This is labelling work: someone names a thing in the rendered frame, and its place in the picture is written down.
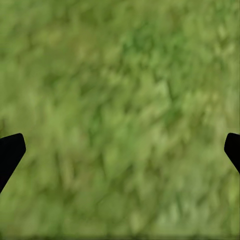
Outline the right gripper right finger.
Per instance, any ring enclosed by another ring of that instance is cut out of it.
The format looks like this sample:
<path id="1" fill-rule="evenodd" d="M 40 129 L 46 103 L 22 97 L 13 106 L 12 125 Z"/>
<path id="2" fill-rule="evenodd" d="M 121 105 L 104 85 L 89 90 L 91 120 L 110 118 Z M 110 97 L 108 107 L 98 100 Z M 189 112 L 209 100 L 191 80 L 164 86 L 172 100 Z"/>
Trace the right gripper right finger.
<path id="1" fill-rule="evenodd" d="M 229 133 L 227 135 L 224 151 L 240 173 L 240 135 Z"/>

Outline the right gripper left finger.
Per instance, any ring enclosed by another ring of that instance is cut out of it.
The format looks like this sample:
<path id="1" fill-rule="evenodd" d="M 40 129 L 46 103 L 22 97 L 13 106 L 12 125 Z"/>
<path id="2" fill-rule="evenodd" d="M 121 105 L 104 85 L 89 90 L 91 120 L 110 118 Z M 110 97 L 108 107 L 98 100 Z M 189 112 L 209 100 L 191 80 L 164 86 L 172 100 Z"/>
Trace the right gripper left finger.
<path id="1" fill-rule="evenodd" d="M 0 193 L 26 153 L 22 133 L 0 138 Z"/>

